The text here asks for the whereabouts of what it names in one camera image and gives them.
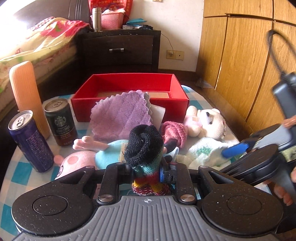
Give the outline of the person's right hand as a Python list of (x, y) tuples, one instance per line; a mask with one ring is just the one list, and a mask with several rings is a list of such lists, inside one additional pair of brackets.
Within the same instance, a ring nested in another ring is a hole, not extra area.
[[(285, 128), (291, 128), (292, 126), (295, 126), (295, 115), (291, 118), (283, 120), (282, 125)], [(274, 184), (273, 192), (279, 199), (283, 200), (283, 203), (286, 206), (293, 204), (293, 199), (291, 198), (290, 194), (277, 183)]]

